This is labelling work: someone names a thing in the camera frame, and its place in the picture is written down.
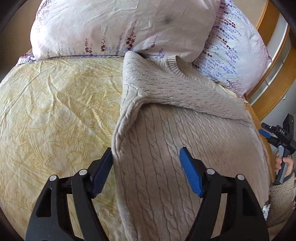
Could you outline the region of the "fuzzy beige sleeve forearm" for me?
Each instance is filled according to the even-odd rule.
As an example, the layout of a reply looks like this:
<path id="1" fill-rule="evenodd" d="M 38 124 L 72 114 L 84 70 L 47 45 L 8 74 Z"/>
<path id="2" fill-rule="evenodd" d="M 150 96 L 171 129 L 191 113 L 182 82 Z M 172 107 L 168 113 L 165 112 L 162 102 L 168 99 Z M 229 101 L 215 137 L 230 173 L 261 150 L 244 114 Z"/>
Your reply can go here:
<path id="1" fill-rule="evenodd" d="M 294 182 L 294 173 L 291 173 L 283 184 L 271 186 L 270 208 L 266 221 L 269 230 L 278 230 L 290 218 L 293 211 Z"/>

